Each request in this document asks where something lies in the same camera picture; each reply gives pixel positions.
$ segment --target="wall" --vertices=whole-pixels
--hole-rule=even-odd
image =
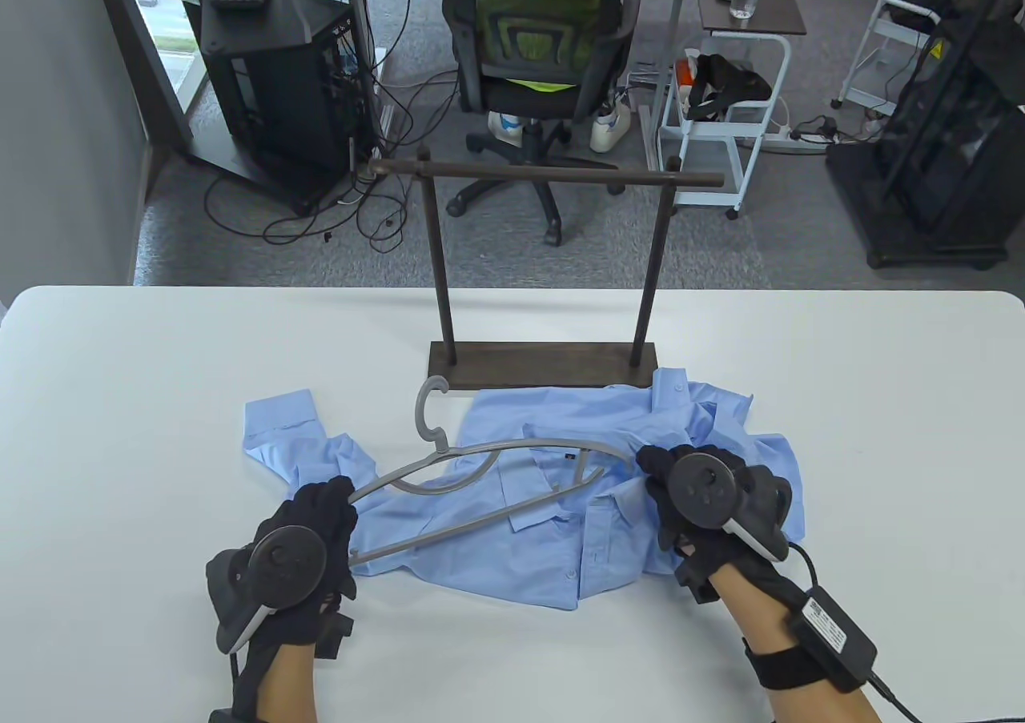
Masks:
[[[128,283],[146,137],[101,0],[0,0],[0,302]]]

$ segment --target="forearm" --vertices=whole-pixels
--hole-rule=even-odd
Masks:
[[[256,718],[263,723],[317,723],[312,645],[283,645],[260,683]]]
[[[753,653],[776,653],[797,644],[784,624],[786,607],[732,565],[724,566],[710,580]],[[828,680],[768,693],[777,723],[879,723],[861,690],[840,693]]]

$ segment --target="green mesh chair back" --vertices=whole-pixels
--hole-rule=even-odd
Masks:
[[[572,85],[619,9],[620,0],[477,0],[480,62],[490,75]]]

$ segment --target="floor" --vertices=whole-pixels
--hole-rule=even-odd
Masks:
[[[654,61],[671,0],[644,0],[631,62]],[[378,45],[391,45],[403,21],[406,0],[369,0]],[[783,96],[791,122],[829,112],[875,0],[797,0],[810,32],[795,38]],[[699,31],[697,6],[685,6],[683,38]],[[412,0],[409,25],[389,62],[392,83],[418,82],[454,67],[451,39],[439,0]],[[397,90],[402,94],[408,89]],[[412,108],[414,133],[422,129],[450,87],[424,90]],[[217,116],[212,93],[193,112],[194,127]],[[861,112],[840,113],[842,126],[857,129]],[[468,155],[467,130],[480,130],[480,116],[453,111],[427,138],[437,159],[488,160]],[[571,153],[586,155],[587,133],[578,126]],[[622,166],[643,166],[640,129],[610,153]],[[172,160],[152,193],[142,225],[136,283],[190,285],[313,285],[383,287],[432,283],[427,246],[416,192],[403,228],[402,244],[387,254],[374,251],[356,220],[323,236],[289,246],[217,229],[203,213],[203,196],[213,171]],[[392,192],[398,192],[391,178]],[[445,203],[462,182],[440,180]],[[468,214],[443,214],[443,234],[454,287],[640,287],[654,223],[655,190],[630,188],[608,196],[604,188],[557,186],[564,217],[564,244],[543,246],[543,217],[531,188],[494,193]],[[287,211],[244,188],[220,182],[210,211],[224,225],[259,232]],[[380,199],[367,203],[358,220],[373,232],[394,210]],[[318,218],[333,225],[347,214],[332,208]],[[302,229],[289,222],[284,229]],[[395,232],[396,227],[381,226]],[[396,243],[392,239],[387,246]],[[1011,242],[1012,259],[992,272],[970,269],[893,269],[872,272],[864,249],[826,173],[821,156],[765,155],[755,171],[744,213],[728,220],[722,210],[688,208],[673,218],[661,285],[687,288],[972,288],[1009,290],[1025,297],[1025,230]]]

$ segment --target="vr controller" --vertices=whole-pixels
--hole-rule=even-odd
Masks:
[[[288,525],[254,545],[223,550],[206,564],[206,586],[217,613],[217,649],[235,654],[263,619],[303,602],[317,589],[327,564],[324,541],[310,528]],[[353,620],[340,613],[325,619],[318,658],[334,658]]]
[[[773,563],[789,552],[783,522],[790,512],[790,483],[768,467],[729,467],[711,453],[688,453],[665,475],[673,507],[689,522],[722,529]]]

